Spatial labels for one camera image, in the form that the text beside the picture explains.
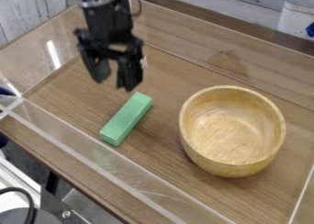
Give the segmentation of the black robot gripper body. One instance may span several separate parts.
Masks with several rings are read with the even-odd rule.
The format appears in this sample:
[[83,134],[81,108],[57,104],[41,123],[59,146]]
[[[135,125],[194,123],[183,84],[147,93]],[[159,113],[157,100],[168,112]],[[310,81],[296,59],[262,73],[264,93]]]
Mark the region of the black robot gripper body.
[[81,0],[87,28],[76,28],[77,48],[87,61],[127,56],[141,59],[141,39],[133,33],[128,0]]

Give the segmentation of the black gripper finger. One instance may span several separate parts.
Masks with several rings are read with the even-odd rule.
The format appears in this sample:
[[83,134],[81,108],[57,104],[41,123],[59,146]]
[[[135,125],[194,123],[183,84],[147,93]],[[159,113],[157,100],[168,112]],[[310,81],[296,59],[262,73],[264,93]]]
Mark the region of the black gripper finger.
[[141,79],[141,58],[136,56],[121,57],[117,60],[116,87],[124,88],[129,92],[141,83]]
[[112,70],[108,60],[101,58],[93,50],[79,47],[83,63],[93,81],[100,84],[111,75]]

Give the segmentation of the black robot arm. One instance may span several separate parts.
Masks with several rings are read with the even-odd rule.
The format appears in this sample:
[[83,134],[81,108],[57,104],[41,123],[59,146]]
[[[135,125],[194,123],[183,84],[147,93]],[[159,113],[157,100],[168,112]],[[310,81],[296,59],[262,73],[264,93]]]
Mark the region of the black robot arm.
[[87,28],[76,28],[77,49],[87,71],[96,83],[112,73],[109,60],[116,61],[116,87],[128,92],[143,79],[143,40],[132,34],[128,0],[80,0]]

